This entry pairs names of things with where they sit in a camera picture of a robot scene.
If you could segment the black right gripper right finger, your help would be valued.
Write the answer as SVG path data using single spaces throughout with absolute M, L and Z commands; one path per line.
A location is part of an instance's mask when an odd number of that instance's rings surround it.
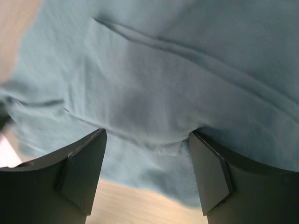
M 203 215 L 210 224 L 296 224 L 299 174 L 271 167 L 199 132 L 189 146 Z

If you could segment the grey-blue t shirt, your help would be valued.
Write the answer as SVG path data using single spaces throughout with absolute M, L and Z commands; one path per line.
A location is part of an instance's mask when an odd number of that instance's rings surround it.
M 103 128 L 103 180 L 199 207 L 194 130 L 299 169 L 299 3 L 45 0 L 0 111 L 25 156 Z

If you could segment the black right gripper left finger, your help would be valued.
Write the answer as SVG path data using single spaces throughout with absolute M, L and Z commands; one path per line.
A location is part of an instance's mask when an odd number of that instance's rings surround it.
M 85 223 L 92 211 L 106 142 L 106 131 L 99 129 L 45 156 L 1 168 L 1 223 Z

